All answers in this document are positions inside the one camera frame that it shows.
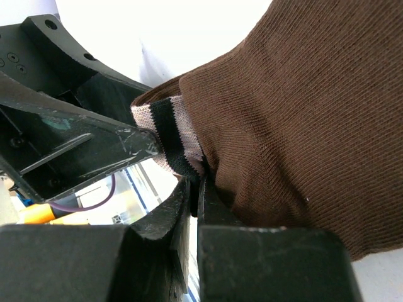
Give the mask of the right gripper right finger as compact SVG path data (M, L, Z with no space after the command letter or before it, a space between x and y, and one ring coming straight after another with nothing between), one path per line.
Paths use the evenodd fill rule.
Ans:
M243 225L206 177L198 200L202 301L361 301L349 255L335 234Z

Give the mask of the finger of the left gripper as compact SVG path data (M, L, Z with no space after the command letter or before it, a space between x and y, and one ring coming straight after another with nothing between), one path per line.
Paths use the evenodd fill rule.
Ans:
M50 14L27 17L21 29L61 81L63 89L57 93L58 97L97 114L135 125L130 105L149 87L96 59Z
M68 196L160 151L147 130L1 74L1 171L36 203Z

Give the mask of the brown striped-cuff sock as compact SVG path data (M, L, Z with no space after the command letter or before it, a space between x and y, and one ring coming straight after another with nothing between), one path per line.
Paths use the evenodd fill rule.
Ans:
M131 106L156 162L252 227L402 247L402 2L273 1L230 52Z

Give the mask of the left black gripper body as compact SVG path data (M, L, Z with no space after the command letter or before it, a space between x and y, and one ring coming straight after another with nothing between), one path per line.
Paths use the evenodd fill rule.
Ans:
M78 104L77 90L96 72L86 51L51 14L1 27L1 72L53 98Z

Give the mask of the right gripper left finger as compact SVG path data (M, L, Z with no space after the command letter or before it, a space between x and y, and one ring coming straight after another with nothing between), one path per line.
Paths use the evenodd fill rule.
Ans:
M181 301L190 184L131 225L1 227L2 301Z

